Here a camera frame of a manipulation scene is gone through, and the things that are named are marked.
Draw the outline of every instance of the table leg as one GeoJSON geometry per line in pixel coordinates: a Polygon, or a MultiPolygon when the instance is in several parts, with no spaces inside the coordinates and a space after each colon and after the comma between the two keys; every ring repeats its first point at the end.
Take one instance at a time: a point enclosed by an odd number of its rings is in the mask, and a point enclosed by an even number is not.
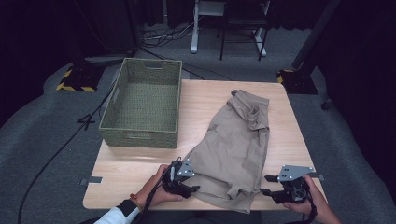
{"type": "Polygon", "coordinates": [[[194,29],[192,31],[191,53],[196,53],[198,51],[198,15],[199,15],[199,0],[195,0],[194,29]]]}
{"type": "MultiPolygon", "coordinates": [[[[257,48],[260,49],[262,48],[262,38],[261,38],[261,34],[262,34],[262,28],[260,28],[257,33],[254,35],[254,41],[256,42],[257,48]]],[[[265,48],[262,50],[262,57],[265,57],[267,55],[267,52],[265,51],[265,48]]]]}

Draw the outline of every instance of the white sleeve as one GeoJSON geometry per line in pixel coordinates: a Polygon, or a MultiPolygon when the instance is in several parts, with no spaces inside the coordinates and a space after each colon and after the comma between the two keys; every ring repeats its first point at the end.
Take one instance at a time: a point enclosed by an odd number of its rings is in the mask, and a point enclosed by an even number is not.
{"type": "Polygon", "coordinates": [[[113,207],[97,220],[95,224],[129,224],[138,214],[139,209],[136,208],[128,217],[125,217],[118,207],[113,207]]]}

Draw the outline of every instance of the woven basket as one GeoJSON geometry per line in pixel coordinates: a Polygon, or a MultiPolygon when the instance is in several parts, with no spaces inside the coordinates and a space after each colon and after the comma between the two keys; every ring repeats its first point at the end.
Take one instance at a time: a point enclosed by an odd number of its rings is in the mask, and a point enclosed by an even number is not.
{"type": "Polygon", "coordinates": [[[99,131],[111,147],[177,147],[181,61],[124,59],[99,131]]]}

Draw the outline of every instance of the metal bracket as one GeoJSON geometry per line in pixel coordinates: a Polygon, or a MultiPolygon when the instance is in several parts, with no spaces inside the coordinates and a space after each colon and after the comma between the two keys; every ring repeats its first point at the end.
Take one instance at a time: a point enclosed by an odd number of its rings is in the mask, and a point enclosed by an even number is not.
{"type": "Polygon", "coordinates": [[[180,169],[178,170],[178,175],[187,177],[194,176],[194,171],[192,170],[190,159],[186,159],[185,161],[183,161],[180,169]]]}
{"type": "Polygon", "coordinates": [[[277,180],[279,182],[291,181],[303,175],[307,175],[314,172],[315,170],[313,167],[283,165],[277,180]]]}
{"type": "Polygon", "coordinates": [[[90,176],[88,179],[81,178],[81,180],[79,180],[79,184],[82,186],[88,186],[90,183],[100,184],[102,183],[102,179],[103,178],[101,176],[90,176]]]}
{"type": "Polygon", "coordinates": [[[326,180],[324,175],[320,175],[320,174],[318,174],[316,172],[309,174],[309,176],[311,176],[312,178],[318,178],[320,181],[326,180]]]}

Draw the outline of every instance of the wooden table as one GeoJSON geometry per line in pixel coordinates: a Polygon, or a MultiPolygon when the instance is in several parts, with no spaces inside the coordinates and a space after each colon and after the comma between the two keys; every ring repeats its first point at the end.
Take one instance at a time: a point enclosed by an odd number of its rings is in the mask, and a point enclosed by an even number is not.
{"type": "MultiPolygon", "coordinates": [[[[92,176],[102,183],[90,183],[83,204],[86,208],[104,209],[116,206],[137,193],[154,175],[160,164],[184,158],[204,138],[209,122],[230,99],[232,90],[244,90],[270,100],[268,118],[270,138],[262,176],[278,175],[283,164],[313,166],[288,96],[282,85],[262,82],[183,80],[180,99],[178,144],[176,149],[109,147],[102,143],[92,176]]],[[[322,187],[315,179],[319,189],[322,187]]],[[[262,188],[281,190],[281,184],[262,178],[262,188]]],[[[190,197],[183,202],[162,203],[151,209],[208,210],[214,205],[190,197]]],[[[280,210],[271,197],[257,194],[252,210],[280,210]]]]}

